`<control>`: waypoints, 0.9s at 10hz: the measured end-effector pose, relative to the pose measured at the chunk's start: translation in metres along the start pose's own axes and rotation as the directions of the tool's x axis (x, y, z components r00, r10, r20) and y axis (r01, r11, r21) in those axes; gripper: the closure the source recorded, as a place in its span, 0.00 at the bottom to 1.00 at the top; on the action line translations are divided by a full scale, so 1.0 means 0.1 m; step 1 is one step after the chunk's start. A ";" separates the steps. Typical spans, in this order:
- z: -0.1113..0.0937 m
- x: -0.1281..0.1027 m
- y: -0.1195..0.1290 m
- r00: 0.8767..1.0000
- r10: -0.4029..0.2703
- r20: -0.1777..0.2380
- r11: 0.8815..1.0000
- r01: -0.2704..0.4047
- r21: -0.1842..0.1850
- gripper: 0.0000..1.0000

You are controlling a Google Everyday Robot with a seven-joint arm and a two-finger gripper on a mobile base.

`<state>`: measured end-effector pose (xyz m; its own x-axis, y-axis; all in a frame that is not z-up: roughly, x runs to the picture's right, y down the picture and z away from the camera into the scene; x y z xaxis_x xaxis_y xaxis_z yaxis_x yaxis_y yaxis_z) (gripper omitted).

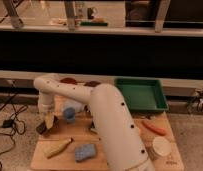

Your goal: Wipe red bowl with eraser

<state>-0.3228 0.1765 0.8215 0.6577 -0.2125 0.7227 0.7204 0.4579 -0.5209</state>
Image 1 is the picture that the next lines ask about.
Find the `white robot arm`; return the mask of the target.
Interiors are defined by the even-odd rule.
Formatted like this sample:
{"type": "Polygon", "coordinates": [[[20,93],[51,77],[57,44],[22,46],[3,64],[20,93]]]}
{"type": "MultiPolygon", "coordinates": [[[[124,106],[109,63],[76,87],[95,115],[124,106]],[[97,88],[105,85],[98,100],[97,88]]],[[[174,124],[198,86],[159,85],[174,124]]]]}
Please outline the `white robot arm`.
{"type": "Polygon", "coordinates": [[[155,171],[138,127],[121,92],[103,83],[96,87],[61,83],[57,74],[34,80],[42,113],[54,109],[54,96],[60,95],[87,104],[110,171],[155,171]]]}

